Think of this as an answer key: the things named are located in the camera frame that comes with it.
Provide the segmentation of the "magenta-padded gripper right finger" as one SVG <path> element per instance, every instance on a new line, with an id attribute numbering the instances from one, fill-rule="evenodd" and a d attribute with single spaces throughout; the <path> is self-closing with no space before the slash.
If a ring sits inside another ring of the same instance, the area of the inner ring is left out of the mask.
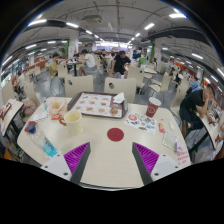
<path id="1" fill-rule="evenodd" d="M 138 143 L 133 143 L 132 153 L 144 185 L 148 185 L 181 169 L 177 162 L 167 154 L 159 155 Z"/>

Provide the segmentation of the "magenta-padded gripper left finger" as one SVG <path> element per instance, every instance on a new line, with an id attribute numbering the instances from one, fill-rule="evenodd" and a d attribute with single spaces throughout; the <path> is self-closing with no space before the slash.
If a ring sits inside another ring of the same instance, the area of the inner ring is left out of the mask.
<path id="1" fill-rule="evenodd" d="M 90 152 L 90 143 L 84 143 L 64 155 L 55 155 L 42 166 L 42 169 L 79 185 Z"/>

